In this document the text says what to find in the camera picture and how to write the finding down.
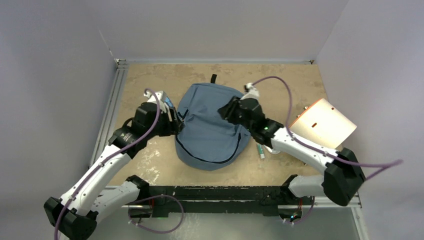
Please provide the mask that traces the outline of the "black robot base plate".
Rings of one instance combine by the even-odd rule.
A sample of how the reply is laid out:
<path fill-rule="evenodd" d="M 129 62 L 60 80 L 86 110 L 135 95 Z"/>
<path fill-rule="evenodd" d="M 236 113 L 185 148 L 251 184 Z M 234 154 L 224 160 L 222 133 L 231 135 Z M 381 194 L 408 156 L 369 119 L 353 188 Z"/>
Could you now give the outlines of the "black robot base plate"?
<path fill-rule="evenodd" d="M 298 198 L 284 186 L 150 186 L 136 193 L 130 207 L 152 210 L 154 218 L 170 213 L 261 214 L 289 217 L 312 197 Z"/>

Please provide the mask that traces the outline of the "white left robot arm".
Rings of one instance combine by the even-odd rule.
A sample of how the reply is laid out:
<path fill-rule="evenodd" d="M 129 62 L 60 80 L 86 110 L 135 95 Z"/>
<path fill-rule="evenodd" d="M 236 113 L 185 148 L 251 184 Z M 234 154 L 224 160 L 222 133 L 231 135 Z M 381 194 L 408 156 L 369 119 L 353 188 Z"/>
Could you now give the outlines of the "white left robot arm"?
<path fill-rule="evenodd" d="M 128 203 L 142 205 L 153 200 L 150 184 L 136 175 L 129 176 L 116 189 L 103 193 L 116 173 L 127 165 L 154 137 L 181 132 L 183 123 L 176 108 L 167 100 L 142 103 L 134 117 L 114 131 L 108 144 L 83 177 L 59 198 L 50 197 L 43 205 L 54 226 L 53 238 L 87 240 L 98 223 Z"/>

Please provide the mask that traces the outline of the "light blue capped highlighter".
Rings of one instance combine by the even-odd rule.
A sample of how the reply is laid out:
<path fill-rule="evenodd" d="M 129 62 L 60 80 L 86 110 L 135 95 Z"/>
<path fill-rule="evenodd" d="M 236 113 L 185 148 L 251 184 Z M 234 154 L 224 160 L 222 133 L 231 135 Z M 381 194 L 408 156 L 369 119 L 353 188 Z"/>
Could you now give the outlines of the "light blue capped highlighter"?
<path fill-rule="evenodd" d="M 174 108 L 174 104 L 172 103 L 171 99 L 167 96 L 165 98 L 165 103 L 168 105 L 169 108 Z"/>

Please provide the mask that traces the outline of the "green white glue stick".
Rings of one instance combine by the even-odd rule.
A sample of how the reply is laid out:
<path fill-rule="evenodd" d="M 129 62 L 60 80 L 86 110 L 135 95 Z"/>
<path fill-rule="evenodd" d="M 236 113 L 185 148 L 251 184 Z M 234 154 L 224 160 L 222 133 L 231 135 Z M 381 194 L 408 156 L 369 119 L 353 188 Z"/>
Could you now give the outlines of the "green white glue stick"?
<path fill-rule="evenodd" d="M 265 159 L 265 154 L 264 154 L 263 146 L 262 146 L 261 144 L 257 144 L 256 146 L 257 146 L 257 150 L 258 150 L 259 158 L 260 158 L 261 160 L 264 160 L 264 159 Z"/>

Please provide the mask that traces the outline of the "blue fabric backpack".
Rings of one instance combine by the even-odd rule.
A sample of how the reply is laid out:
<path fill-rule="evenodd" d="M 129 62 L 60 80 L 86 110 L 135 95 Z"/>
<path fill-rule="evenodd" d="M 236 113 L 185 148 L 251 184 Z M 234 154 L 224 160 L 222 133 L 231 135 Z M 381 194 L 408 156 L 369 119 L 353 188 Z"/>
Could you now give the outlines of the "blue fabric backpack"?
<path fill-rule="evenodd" d="M 210 82 L 192 84 L 177 107 L 184 127 L 175 136 L 176 154 L 186 165 L 203 171 L 233 163 L 251 138 L 245 127 L 227 122 L 218 113 L 233 97 L 243 94 L 217 84 L 216 78 L 213 74 Z"/>

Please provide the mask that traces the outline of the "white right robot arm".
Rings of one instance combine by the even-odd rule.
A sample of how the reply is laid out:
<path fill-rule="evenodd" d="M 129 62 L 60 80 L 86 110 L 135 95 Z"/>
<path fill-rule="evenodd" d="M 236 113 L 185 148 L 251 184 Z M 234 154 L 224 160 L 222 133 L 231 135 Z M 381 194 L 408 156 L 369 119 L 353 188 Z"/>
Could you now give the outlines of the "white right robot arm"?
<path fill-rule="evenodd" d="M 345 207 L 366 180 L 353 151 L 330 149 L 290 132 L 282 123 L 267 118 L 254 98 L 234 96 L 217 112 L 229 123 L 245 127 L 258 144 L 287 153 L 319 172 L 294 174 L 284 182 L 280 196 L 288 204 L 314 196 Z"/>

